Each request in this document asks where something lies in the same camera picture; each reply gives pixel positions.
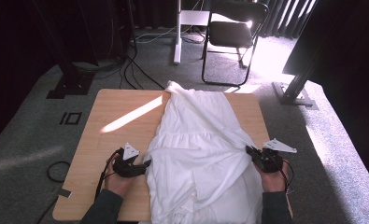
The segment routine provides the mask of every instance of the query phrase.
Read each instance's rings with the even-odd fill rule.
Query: stand base
[[[79,71],[78,73],[81,75],[81,79],[78,81],[77,85],[65,86],[63,75],[55,90],[48,93],[47,99],[64,99],[66,95],[87,95],[95,73]]]
[[[277,97],[279,101],[283,105],[304,105],[306,109],[309,110],[319,110],[316,102],[311,100],[307,95],[305,90],[302,90],[301,93],[294,100],[288,100],[285,97],[285,91],[288,88],[288,84],[284,84],[282,82],[273,82],[275,91],[277,92]]]

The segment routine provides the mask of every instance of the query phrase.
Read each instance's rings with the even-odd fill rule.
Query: sleeve
[[[102,189],[96,201],[79,223],[116,224],[122,202],[123,198],[120,195],[107,189]]]
[[[285,192],[263,193],[262,224],[275,223],[292,223]]]

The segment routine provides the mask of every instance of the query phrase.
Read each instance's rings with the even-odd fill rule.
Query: black chair
[[[231,21],[214,21],[213,16],[217,14],[224,16]],[[202,65],[202,80],[205,83],[239,87],[247,82],[251,61],[257,46],[259,32],[267,16],[268,6],[261,3],[223,1],[211,8],[206,29],[206,40],[202,53],[202,58],[204,60]],[[247,26],[248,21],[252,22],[250,27]],[[240,58],[239,63],[244,67],[245,65],[242,62],[243,55],[248,51],[248,49],[252,48],[251,58],[247,65],[248,71],[246,72],[246,77],[243,82],[226,83],[206,80],[205,66],[207,53],[223,53],[220,51],[207,50],[207,44],[209,41],[213,46],[236,48],[237,54]],[[239,52],[239,49],[241,48],[246,49],[246,52],[243,55],[240,55]]]

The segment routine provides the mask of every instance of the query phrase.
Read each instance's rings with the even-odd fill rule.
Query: white fabric
[[[259,223],[263,189],[245,150],[254,143],[224,94],[171,81],[166,90],[145,156],[152,223]]]

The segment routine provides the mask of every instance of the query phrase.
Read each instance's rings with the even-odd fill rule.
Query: hand
[[[114,158],[109,162],[106,171],[106,180],[105,180],[105,189],[108,189],[122,198],[125,195],[126,190],[132,185],[135,180],[135,177],[122,177],[118,174],[113,174],[114,170],[112,168],[112,164],[114,163],[115,159],[117,159],[119,155],[115,155]]]
[[[274,173],[265,173],[256,165],[254,165],[257,171],[260,173],[262,184],[263,184],[263,191],[264,192],[278,192],[278,191],[285,191],[286,189],[286,181],[280,171]],[[288,170],[287,161],[283,161],[282,171],[286,177],[287,170]]]

